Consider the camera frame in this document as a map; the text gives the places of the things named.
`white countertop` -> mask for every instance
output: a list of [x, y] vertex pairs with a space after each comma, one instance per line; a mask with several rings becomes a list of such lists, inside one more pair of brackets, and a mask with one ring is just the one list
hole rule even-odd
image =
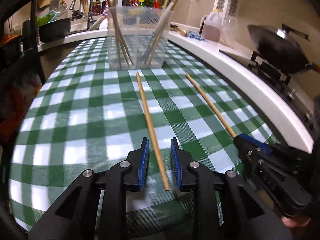
[[[39, 45], [38, 50], [43, 51], [74, 41], [106, 37], [107, 34], [107, 30], [76, 33], [58, 41]], [[299, 117], [286, 102], [254, 73], [219, 52], [219, 49], [223, 49], [224, 51], [250, 58], [251, 55], [248, 49], [244, 47], [243, 50], [234, 50], [217, 42], [198, 41], [183, 37], [179, 33], [172, 31], [168, 34], [168, 40], [190, 51], [233, 82], [264, 112], [290, 146], [311, 153], [313, 139]]]

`table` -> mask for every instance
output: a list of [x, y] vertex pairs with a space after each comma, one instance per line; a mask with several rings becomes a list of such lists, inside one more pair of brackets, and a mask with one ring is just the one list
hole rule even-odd
[[[137, 70], [108, 69], [107, 39], [83, 41], [51, 74], [21, 125], [10, 172], [11, 208], [30, 230], [85, 169], [109, 169], [149, 137]], [[232, 140], [193, 85], [188, 72], [236, 134], [275, 142], [265, 121], [202, 62], [168, 44], [162, 69], [139, 70], [171, 185], [170, 140], [211, 170], [243, 172]], [[164, 191], [152, 145], [143, 193], [127, 194], [131, 238], [191, 228], [192, 193]]]

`wok handle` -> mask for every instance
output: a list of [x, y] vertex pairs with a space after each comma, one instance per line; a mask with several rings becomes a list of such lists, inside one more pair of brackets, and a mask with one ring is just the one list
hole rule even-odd
[[320, 73], [320, 65], [318, 65], [318, 64], [316, 64], [316, 63], [310, 62], [310, 63], [308, 63], [308, 64], [306, 65], [306, 67], [307, 67], [307, 68], [310, 68], [310, 69], [313, 69], [313, 70], [315, 70], [315, 71], [317, 71], [317, 72]]
[[302, 37], [302, 38], [306, 39], [307, 41], [310, 41], [310, 40], [309, 40], [309, 35], [308, 35], [308, 34], [305, 34], [305, 33], [299, 32], [299, 31], [297, 31], [297, 30], [295, 30], [295, 29], [293, 29], [293, 28], [289, 27], [288, 25], [282, 24], [282, 29], [283, 29], [285, 32], [287, 32], [287, 33], [289, 33], [289, 32], [293, 32], [293, 33], [297, 34], [298, 36], [300, 36], [300, 37]]

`gas stove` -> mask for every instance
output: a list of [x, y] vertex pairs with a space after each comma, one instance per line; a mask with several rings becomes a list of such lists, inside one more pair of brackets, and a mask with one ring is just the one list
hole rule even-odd
[[313, 139], [315, 139], [316, 123], [313, 116], [313, 102], [295, 83], [291, 76], [282, 73], [255, 51], [252, 53], [250, 59], [223, 50], [219, 51], [256, 74], [281, 96], [303, 122]]

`black wok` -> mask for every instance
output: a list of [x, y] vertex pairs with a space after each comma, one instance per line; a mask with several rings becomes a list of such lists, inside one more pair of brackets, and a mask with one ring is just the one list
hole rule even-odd
[[320, 66], [308, 61], [300, 45], [289, 32], [292, 31], [306, 40], [309, 40], [308, 35], [284, 24], [282, 29], [266, 25], [248, 25], [248, 31], [258, 52], [283, 73], [295, 74], [309, 69], [320, 72]]
[[39, 27], [39, 38], [42, 42], [56, 41], [67, 36], [70, 30], [71, 18], [55, 20]]

